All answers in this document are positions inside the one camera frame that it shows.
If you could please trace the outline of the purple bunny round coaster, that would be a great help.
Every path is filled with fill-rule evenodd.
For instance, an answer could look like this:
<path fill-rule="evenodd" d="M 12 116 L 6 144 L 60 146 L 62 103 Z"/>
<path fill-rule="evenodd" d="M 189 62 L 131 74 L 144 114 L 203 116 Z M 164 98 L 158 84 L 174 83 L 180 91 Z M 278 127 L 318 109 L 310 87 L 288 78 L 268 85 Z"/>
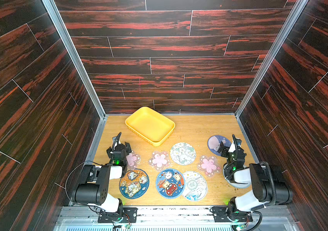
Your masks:
<path fill-rule="evenodd" d="M 207 141 L 207 145 L 208 145 L 209 150 L 217 156 L 221 156 L 221 154 L 218 153 L 218 149 L 220 147 L 221 142 L 226 147 L 231 146 L 231 141 L 229 139 L 227 139 L 226 137 L 221 136 L 221 135 L 214 135 L 214 136 L 210 137 Z"/>

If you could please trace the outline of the yellow plastic storage box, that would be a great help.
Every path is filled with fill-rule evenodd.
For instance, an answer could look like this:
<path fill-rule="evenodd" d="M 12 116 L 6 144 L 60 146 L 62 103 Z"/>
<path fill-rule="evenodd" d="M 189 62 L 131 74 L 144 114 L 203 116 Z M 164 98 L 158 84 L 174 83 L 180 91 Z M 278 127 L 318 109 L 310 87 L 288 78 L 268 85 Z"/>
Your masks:
<path fill-rule="evenodd" d="M 173 132 L 175 123 L 149 107 L 141 107 L 125 124 L 135 134 L 153 146 L 160 146 Z"/>

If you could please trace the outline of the white floral round coaster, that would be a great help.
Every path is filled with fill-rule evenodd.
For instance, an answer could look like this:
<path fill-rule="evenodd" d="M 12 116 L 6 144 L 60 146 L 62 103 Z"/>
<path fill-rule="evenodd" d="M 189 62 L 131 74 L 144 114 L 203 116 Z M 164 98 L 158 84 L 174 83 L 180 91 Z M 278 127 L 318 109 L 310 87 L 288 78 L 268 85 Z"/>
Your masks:
<path fill-rule="evenodd" d="M 195 161 L 196 156 L 195 149 L 185 142 L 176 143 L 170 149 L 170 157 L 178 165 L 189 165 Z"/>

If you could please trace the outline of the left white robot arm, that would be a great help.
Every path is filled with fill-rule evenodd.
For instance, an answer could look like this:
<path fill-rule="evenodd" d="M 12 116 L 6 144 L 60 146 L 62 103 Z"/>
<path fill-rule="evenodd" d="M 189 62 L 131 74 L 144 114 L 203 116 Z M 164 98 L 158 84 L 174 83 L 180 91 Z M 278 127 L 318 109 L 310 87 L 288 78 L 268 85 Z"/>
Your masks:
<path fill-rule="evenodd" d="M 71 192 L 66 191 L 70 201 L 79 205 L 95 206 L 103 216 L 123 216 L 122 200 L 108 193 L 110 180 L 121 179 L 127 173 L 127 156 L 132 152 L 128 142 L 121 143 L 121 135 L 120 132 L 115 136 L 112 146 L 107 149 L 110 159 L 107 164 L 81 164 L 83 168 L 76 186 Z"/>

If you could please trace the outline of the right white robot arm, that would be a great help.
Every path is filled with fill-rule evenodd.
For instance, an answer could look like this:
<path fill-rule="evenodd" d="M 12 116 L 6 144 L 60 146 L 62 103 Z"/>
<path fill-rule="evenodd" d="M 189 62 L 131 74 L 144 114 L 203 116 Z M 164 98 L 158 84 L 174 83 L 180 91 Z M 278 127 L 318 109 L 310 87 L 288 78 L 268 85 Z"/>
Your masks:
<path fill-rule="evenodd" d="M 235 135 L 233 142 L 227 146 L 220 142 L 217 152 L 224 158 L 223 176 L 233 187 L 251 191 L 242 196 L 233 197 L 227 204 L 226 214 L 231 220 L 248 218 L 251 213 L 276 204 L 289 203 L 293 192 L 287 186 L 282 173 L 276 166 L 263 161 L 245 166 L 246 153 L 241 148 Z"/>

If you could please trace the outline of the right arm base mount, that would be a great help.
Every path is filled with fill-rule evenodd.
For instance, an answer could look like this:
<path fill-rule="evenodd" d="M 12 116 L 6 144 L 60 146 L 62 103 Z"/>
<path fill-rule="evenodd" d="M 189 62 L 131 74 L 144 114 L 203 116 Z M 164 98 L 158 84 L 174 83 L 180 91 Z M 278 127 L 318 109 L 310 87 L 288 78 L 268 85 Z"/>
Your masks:
<path fill-rule="evenodd" d="M 211 207 L 210 212 L 213 214 L 215 222 L 247 223 L 252 222 L 250 212 L 234 210 L 229 207 Z"/>

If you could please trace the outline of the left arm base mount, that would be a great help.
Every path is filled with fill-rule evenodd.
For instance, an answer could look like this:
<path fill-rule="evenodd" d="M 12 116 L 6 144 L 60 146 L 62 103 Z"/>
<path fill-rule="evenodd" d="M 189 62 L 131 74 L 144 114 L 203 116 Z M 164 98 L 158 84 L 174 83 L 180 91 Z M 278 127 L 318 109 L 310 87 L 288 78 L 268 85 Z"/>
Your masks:
<path fill-rule="evenodd" d="M 117 212 L 100 211 L 98 215 L 98 223 L 136 223 L 138 208 L 122 207 Z"/>

